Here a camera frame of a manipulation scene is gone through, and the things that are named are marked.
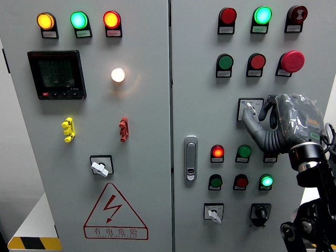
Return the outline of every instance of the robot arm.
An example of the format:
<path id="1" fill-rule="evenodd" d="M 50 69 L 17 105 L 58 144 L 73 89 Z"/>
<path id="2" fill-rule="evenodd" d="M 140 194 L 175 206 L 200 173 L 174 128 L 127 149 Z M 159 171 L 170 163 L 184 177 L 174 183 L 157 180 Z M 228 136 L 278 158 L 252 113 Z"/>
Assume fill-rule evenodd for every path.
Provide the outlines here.
<path id="1" fill-rule="evenodd" d="M 326 142 L 322 113 L 304 96 L 282 94 L 269 96 L 259 114 L 259 121 L 270 113 L 266 130 L 253 112 L 245 108 L 243 124 L 265 153 L 289 153 L 291 167 L 298 171 L 298 185 L 317 187 L 320 198 L 302 204 L 293 223 L 281 225 L 287 251 L 303 252 L 303 238 L 317 245 L 317 252 L 332 252 L 336 244 L 336 137 Z M 327 148 L 322 148 L 322 141 Z M 325 154 L 330 152 L 329 160 Z"/>

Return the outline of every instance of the digital meter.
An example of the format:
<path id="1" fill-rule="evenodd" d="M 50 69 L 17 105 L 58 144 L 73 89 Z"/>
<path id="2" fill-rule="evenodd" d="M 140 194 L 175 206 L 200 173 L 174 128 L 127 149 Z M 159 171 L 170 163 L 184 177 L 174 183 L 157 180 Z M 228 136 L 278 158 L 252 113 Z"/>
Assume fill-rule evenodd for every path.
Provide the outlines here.
<path id="1" fill-rule="evenodd" d="M 29 51 L 27 54 L 40 100 L 86 98 L 79 51 Z"/>

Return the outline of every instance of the gray robotic glove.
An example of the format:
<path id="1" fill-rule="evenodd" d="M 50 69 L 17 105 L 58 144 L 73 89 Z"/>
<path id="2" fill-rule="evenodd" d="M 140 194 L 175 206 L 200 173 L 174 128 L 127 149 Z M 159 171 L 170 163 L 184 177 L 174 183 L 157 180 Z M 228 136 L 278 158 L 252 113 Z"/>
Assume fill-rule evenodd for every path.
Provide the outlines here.
<path id="1" fill-rule="evenodd" d="M 274 130 L 260 125 L 250 109 L 244 108 L 243 112 L 243 124 L 263 152 L 288 153 L 307 142 L 321 144 L 320 137 L 325 135 L 325 129 L 316 102 L 297 94 L 268 96 L 259 113 L 259 121 L 266 118 L 271 108 L 270 127 Z"/>

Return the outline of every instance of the lightning bolt symbol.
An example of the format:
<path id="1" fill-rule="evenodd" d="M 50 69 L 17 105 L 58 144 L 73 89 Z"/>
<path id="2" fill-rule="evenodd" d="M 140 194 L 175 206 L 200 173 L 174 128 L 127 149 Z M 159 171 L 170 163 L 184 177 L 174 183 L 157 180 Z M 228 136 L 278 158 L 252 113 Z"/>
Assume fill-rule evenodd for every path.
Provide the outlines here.
<path id="1" fill-rule="evenodd" d="M 117 206 L 111 206 L 109 207 L 109 205 L 112 203 L 112 201 L 115 199 L 115 195 L 112 195 L 111 198 L 109 199 L 109 201 L 107 202 L 106 206 L 104 207 L 104 210 L 109 210 L 109 209 L 113 209 L 116 208 L 116 210 L 114 211 L 114 213 L 112 214 L 112 216 L 110 218 L 107 218 L 106 224 L 108 222 L 110 222 L 112 220 L 112 217 L 115 215 L 115 213 L 121 208 L 122 205 L 117 205 Z"/>

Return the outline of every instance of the triangular warning sign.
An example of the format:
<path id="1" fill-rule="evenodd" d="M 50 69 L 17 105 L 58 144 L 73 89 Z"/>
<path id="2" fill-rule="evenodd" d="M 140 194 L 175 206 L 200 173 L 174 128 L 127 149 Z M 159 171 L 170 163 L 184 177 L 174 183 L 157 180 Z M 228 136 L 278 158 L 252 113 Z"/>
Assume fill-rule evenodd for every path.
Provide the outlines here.
<path id="1" fill-rule="evenodd" d="M 106 184 L 84 224 L 87 239 L 148 240 L 148 228 L 112 183 Z"/>

